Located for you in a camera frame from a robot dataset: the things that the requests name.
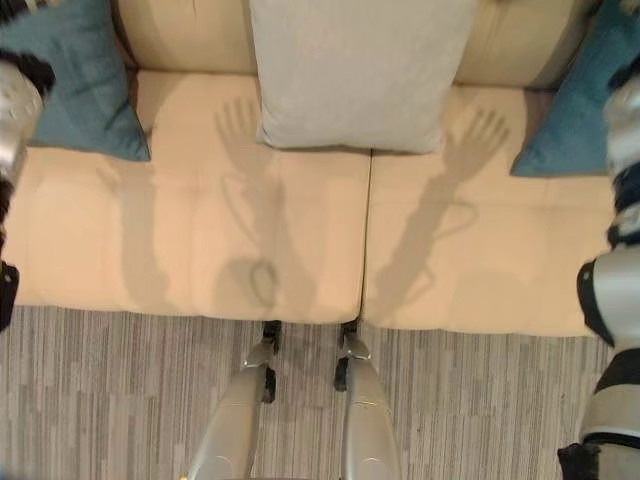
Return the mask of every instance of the gray pillow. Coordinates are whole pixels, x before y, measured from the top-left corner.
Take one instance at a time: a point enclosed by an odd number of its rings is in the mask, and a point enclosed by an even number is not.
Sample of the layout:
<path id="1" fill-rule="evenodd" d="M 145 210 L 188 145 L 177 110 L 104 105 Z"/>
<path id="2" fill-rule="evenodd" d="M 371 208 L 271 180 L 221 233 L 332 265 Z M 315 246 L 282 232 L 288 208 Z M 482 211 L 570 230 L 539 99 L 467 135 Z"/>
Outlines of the gray pillow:
<path id="1" fill-rule="evenodd" d="M 40 10 L 0 29 L 0 41 L 4 49 L 48 61 L 56 74 L 33 145 L 149 159 L 144 132 L 129 104 L 108 0 L 73 0 Z"/>
<path id="2" fill-rule="evenodd" d="M 426 153 L 475 0 L 251 0 L 258 139 Z"/>

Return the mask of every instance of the carpet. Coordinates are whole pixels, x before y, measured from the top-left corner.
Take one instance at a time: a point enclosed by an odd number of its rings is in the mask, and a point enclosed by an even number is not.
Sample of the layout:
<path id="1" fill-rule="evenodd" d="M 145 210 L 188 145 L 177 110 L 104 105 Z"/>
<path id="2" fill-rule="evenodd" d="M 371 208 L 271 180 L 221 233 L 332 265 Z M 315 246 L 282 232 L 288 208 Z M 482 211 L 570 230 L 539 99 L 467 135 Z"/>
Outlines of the carpet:
<path id="1" fill-rule="evenodd" d="M 29 480 L 178 479 L 261 325 L 18 308 L 0 337 L 0 465 Z M 284 325 L 254 476 L 337 479 L 337 326 Z M 609 351 L 593 338 L 364 327 L 404 477 L 560 479 Z"/>

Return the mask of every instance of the throw pillow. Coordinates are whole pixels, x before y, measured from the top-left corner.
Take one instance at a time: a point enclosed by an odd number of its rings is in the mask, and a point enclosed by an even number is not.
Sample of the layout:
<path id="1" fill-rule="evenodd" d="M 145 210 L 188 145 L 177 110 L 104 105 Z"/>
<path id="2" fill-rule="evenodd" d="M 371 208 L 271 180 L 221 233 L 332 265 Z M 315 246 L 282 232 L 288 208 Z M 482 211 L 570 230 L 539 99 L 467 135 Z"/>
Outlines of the throw pillow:
<path id="1" fill-rule="evenodd" d="M 31 52 L 56 74 L 32 145 L 149 159 L 113 41 L 108 0 L 74 0 L 40 10 L 0 29 L 0 38 L 2 48 Z"/>
<path id="2" fill-rule="evenodd" d="M 640 53 L 640 18 L 605 0 L 594 30 L 560 87 L 546 120 L 516 159 L 516 176 L 606 173 L 603 109 L 613 74 Z"/>
<path id="3" fill-rule="evenodd" d="M 429 152 L 475 0 L 251 0 L 258 139 Z"/>

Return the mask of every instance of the white pillow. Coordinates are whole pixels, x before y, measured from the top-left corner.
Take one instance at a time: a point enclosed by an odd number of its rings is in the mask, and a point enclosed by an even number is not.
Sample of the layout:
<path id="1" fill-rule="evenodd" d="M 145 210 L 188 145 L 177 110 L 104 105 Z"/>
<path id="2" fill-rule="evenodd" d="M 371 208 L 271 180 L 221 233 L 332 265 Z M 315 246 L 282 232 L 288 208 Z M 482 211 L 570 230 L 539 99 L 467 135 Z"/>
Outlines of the white pillow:
<path id="1" fill-rule="evenodd" d="M 258 140 L 426 153 L 476 0 L 251 0 Z"/>

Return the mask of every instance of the couch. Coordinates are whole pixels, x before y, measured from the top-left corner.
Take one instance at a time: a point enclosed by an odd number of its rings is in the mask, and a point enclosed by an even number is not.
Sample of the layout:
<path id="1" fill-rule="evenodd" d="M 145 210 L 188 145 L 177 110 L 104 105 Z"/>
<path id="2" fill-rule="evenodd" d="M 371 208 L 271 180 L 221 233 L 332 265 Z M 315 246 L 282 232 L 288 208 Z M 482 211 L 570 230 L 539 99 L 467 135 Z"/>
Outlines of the couch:
<path id="1" fill-rule="evenodd" d="M 604 177 L 509 175 L 596 0 L 480 0 L 441 152 L 254 142 L 246 0 L 120 0 L 153 160 L 29 151 L 7 224 L 18 303 L 384 328 L 583 335 Z"/>

